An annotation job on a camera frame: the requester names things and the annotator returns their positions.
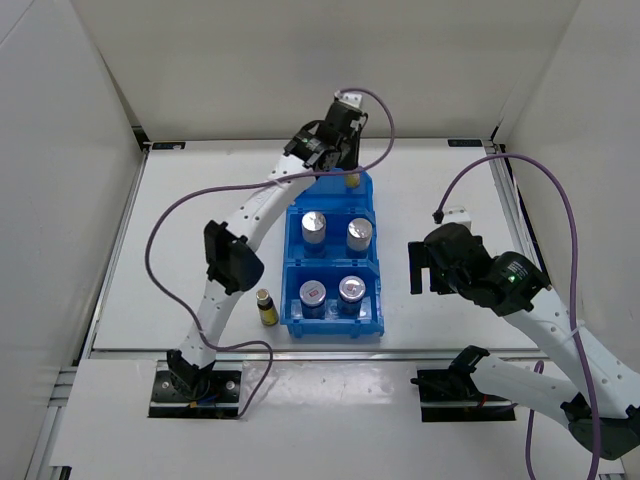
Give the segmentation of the aluminium frame rail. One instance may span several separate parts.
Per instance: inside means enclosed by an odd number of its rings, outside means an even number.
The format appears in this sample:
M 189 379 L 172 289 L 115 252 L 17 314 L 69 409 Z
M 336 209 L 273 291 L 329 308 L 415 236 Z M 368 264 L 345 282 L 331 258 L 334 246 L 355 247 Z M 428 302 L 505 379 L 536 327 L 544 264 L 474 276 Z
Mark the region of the aluminium frame rail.
M 82 305 L 84 309 L 83 319 L 81 323 L 74 326 L 74 343 L 69 348 L 71 356 L 66 357 L 62 365 L 54 370 L 54 383 L 49 396 L 46 398 L 43 423 L 24 474 L 26 479 L 67 479 L 70 477 L 70 466 L 53 465 L 51 463 L 52 452 L 59 436 L 59 430 L 79 365 L 83 360 L 88 359 L 93 351 L 104 302 L 106 301 L 118 256 L 121 252 L 133 205 L 146 166 L 148 151 L 149 144 L 144 142 L 142 149 L 136 152 L 134 176 L 128 184 L 127 195 L 117 217 L 117 229 L 111 238 L 108 256 L 100 271 L 99 283 L 91 298 Z
M 489 162 L 489 166 L 515 250 L 527 257 L 539 269 L 545 270 L 544 260 L 541 257 L 509 160 L 507 158 L 494 159 Z

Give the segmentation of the blue three-compartment plastic bin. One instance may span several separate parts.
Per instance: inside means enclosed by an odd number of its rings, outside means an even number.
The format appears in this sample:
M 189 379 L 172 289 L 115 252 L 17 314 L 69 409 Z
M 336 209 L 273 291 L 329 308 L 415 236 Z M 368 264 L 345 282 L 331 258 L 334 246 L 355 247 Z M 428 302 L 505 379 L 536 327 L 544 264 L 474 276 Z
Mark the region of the blue three-compartment plastic bin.
M 358 188 L 349 189 L 341 177 L 325 177 L 300 194 L 285 217 L 284 259 L 282 271 L 280 321 L 293 338 L 337 336 L 358 338 L 382 336 L 384 317 L 381 302 L 380 262 L 377 255 L 377 232 L 374 231 L 367 258 L 349 258 L 346 254 L 347 226 L 354 218 L 366 218 L 376 224 L 374 186 L 363 173 Z M 310 258 L 304 254 L 301 219 L 309 211 L 326 217 L 325 256 Z M 338 286 L 342 278 L 356 275 L 366 284 L 366 294 L 358 316 L 339 313 Z M 326 288 L 325 316 L 308 319 L 302 316 L 300 286 L 319 280 Z

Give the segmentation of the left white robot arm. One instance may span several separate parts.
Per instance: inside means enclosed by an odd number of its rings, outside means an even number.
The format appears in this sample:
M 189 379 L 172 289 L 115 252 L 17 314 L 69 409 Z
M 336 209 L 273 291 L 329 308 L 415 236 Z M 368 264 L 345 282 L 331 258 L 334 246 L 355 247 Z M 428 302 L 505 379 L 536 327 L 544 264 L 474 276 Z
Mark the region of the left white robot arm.
M 205 226 L 207 280 L 197 320 L 180 346 L 167 352 L 172 384 L 186 399 L 198 401 L 213 389 L 215 347 L 238 300 L 264 273 L 257 251 L 267 232 L 318 174 L 358 166 L 359 140 L 368 118 L 361 103 L 360 94 L 339 93 L 324 119 L 305 125 L 287 143 L 268 185 L 226 220 Z

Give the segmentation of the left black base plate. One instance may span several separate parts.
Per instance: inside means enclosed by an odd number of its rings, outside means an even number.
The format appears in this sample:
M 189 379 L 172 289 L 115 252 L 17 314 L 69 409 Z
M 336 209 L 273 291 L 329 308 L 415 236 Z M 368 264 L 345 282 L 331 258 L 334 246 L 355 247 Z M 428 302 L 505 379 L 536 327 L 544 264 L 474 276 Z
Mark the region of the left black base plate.
M 242 367 L 217 362 L 194 390 L 179 387 L 165 362 L 156 366 L 148 405 L 154 419 L 234 419 L 239 413 Z

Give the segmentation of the left aluminium frame rail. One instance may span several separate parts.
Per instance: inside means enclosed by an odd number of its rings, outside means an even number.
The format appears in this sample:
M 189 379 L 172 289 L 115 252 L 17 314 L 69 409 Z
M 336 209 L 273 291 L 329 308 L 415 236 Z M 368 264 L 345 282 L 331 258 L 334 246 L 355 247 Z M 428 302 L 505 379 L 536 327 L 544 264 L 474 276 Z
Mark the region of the left aluminium frame rail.
M 66 357 L 62 365 L 54 370 L 54 383 L 49 396 L 46 398 L 43 423 L 24 474 L 26 479 L 67 479 L 70 477 L 70 466 L 53 465 L 51 463 L 52 452 L 59 436 L 59 430 L 79 365 L 83 360 L 88 359 L 93 351 L 104 302 L 106 301 L 118 256 L 121 252 L 133 205 L 146 166 L 148 151 L 149 144 L 144 142 L 142 149 L 136 152 L 134 176 L 128 184 L 127 195 L 117 217 L 117 229 L 111 238 L 108 256 L 100 271 L 99 283 L 91 298 L 82 305 L 84 309 L 83 319 L 81 323 L 74 326 L 74 343 L 69 348 L 71 356 Z

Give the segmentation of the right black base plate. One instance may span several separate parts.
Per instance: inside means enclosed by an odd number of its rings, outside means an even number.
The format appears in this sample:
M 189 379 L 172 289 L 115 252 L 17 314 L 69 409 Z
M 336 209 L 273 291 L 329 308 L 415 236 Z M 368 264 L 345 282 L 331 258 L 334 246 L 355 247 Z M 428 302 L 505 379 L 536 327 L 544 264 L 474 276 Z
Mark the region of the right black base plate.
M 480 393 L 447 369 L 418 369 L 410 383 L 417 388 L 423 423 L 511 422 L 515 404 Z

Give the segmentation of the right aluminium frame rail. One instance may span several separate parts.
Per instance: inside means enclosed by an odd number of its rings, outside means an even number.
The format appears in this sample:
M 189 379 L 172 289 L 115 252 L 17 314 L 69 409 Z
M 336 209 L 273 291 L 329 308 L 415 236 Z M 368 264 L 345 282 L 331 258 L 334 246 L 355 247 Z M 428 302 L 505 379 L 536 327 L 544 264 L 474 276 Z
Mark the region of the right aluminium frame rail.
M 509 160 L 507 158 L 494 159 L 489 162 L 489 166 L 515 250 L 527 257 L 539 269 L 545 270 L 544 260 L 541 257 Z

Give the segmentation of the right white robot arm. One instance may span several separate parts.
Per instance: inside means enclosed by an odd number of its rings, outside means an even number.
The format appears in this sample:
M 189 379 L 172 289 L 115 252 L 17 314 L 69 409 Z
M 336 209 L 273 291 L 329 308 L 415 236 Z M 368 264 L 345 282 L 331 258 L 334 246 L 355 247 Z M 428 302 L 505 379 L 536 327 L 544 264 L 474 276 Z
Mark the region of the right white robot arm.
M 497 396 L 531 408 L 565 427 L 585 449 L 616 460 L 639 445 L 639 375 L 569 310 L 549 278 L 525 256 L 491 256 L 463 224 L 444 224 L 408 245 L 410 288 L 422 292 L 422 272 L 439 295 L 457 294 L 489 309 L 532 340 L 563 372 L 545 378 L 470 345 L 432 384 L 451 400 Z

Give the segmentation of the red-lid sauce jar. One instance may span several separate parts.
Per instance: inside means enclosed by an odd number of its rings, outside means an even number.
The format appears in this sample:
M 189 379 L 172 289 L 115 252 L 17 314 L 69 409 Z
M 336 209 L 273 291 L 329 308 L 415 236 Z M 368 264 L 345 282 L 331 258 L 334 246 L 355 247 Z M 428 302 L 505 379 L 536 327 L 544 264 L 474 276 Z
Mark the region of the red-lid sauce jar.
M 326 288 L 319 280 L 308 280 L 299 289 L 301 312 L 304 318 L 320 319 L 325 316 Z
M 366 294 L 364 280 L 356 275 L 345 276 L 338 286 L 337 308 L 344 316 L 358 316 Z

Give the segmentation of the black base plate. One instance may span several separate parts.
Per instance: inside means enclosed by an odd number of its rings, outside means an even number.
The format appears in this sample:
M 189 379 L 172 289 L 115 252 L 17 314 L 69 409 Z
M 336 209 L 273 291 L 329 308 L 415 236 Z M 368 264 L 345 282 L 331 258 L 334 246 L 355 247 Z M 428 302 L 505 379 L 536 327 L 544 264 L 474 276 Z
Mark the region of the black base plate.
M 417 388 L 423 423 L 511 422 L 515 404 L 480 393 L 447 369 L 418 369 L 410 383 Z
M 165 362 L 156 366 L 148 405 L 154 419 L 234 419 L 239 413 L 242 367 L 217 362 L 194 390 L 179 387 Z

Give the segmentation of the aluminium front rail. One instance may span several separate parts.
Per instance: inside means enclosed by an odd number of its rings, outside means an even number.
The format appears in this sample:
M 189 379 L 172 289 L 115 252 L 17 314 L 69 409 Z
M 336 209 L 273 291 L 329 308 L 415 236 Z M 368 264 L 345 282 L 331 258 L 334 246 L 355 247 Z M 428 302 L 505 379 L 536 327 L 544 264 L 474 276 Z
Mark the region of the aluminium front rail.
M 454 350 L 371 350 L 371 351 L 315 351 L 276 350 L 275 361 L 445 361 L 453 360 L 460 349 Z M 532 361 L 547 359 L 539 350 L 497 349 L 492 354 L 507 361 Z M 218 353 L 220 361 L 266 361 L 268 352 L 261 350 L 239 350 Z M 93 360 L 154 360 L 164 361 L 166 352 L 160 350 L 93 350 L 88 354 Z

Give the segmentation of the tall white blue shaker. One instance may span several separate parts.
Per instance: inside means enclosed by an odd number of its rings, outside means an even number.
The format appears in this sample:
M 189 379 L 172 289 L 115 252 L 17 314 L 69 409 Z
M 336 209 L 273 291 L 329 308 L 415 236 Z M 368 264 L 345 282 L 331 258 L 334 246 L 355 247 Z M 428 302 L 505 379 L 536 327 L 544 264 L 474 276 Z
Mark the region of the tall white blue shaker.
M 354 218 L 347 226 L 346 254 L 349 258 L 367 258 L 373 239 L 373 225 L 366 218 Z
M 309 211 L 302 216 L 301 232 L 306 257 L 325 256 L 326 229 L 326 217 L 321 212 Z

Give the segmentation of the small amber bottle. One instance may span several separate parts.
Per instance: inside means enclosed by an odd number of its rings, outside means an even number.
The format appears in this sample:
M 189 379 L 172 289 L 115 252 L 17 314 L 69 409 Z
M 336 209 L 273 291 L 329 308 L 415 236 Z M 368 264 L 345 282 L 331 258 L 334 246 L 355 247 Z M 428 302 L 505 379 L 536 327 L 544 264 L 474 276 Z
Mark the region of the small amber bottle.
M 275 326 L 279 323 L 279 314 L 274 300 L 267 289 L 259 289 L 256 292 L 256 305 L 261 323 L 264 326 Z
M 349 189 L 355 189 L 360 186 L 361 175 L 359 173 L 351 173 L 344 176 L 345 186 Z

